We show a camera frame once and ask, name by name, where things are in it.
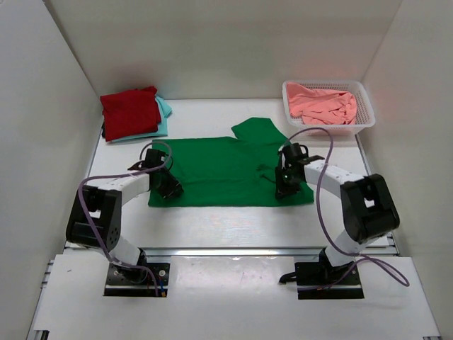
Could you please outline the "green t shirt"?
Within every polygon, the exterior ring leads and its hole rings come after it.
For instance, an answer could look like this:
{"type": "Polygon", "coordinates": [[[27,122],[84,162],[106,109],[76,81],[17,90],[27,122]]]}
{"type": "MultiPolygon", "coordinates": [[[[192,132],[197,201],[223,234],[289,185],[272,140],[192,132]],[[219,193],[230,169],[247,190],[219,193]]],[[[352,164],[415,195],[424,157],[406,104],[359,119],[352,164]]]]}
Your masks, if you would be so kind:
{"type": "Polygon", "coordinates": [[[286,141],[269,118],[249,118],[232,127],[233,136],[167,139],[155,146],[171,151],[171,174],[181,183],[178,198],[149,195],[153,208],[285,207],[314,202],[306,184],[286,198],[275,197],[277,151],[286,141]]]}

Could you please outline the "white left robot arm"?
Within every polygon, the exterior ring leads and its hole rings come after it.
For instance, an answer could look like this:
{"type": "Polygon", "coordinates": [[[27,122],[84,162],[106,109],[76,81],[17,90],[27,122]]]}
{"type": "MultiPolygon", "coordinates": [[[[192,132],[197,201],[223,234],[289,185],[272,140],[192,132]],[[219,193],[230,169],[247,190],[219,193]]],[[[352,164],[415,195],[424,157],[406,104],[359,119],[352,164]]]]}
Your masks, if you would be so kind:
{"type": "Polygon", "coordinates": [[[167,200],[183,194],[182,184],[171,173],[173,157],[169,152],[148,149],[143,160],[119,176],[105,176],[106,183],[90,186],[88,178],[77,189],[71,209],[66,238],[68,242],[95,249],[133,282],[144,280],[148,273],[144,252],[122,236],[122,208],[145,193],[156,193],[167,200]]]}

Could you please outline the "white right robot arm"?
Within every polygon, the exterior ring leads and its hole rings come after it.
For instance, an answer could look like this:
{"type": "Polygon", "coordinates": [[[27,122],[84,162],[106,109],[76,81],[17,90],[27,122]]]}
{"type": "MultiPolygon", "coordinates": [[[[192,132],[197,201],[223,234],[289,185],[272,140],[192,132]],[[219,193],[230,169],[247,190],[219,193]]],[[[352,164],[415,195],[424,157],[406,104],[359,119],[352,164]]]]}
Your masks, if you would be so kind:
{"type": "Polygon", "coordinates": [[[281,147],[275,167],[275,197],[278,200],[302,191],[304,183],[338,197],[344,230],[320,253],[317,274],[324,283],[334,283],[369,244],[400,225],[396,206],[383,176],[363,176],[330,165],[321,156],[309,156],[298,143],[281,147]]]}

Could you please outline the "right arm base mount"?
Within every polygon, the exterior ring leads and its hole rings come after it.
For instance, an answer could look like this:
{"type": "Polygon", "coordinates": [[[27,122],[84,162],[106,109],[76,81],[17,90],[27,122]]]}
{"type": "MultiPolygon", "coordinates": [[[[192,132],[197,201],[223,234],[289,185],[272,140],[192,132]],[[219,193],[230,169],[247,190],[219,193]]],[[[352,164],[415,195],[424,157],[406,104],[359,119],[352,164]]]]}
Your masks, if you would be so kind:
{"type": "Polygon", "coordinates": [[[282,275],[279,284],[297,284],[299,300],[356,300],[364,299],[357,269],[348,272],[349,265],[328,269],[320,261],[296,262],[291,273],[282,275]]]}

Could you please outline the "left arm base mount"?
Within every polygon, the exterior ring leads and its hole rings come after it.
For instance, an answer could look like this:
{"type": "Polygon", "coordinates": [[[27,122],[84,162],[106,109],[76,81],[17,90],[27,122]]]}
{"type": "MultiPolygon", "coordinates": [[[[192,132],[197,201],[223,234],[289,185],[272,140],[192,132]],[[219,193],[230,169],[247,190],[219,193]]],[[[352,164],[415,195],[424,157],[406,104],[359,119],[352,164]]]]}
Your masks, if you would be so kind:
{"type": "Polygon", "coordinates": [[[143,269],[135,270],[110,264],[105,279],[103,295],[107,297],[166,298],[171,273],[169,257],[139,257],[139,265],[146,266],[153,274],[143,269]]]}

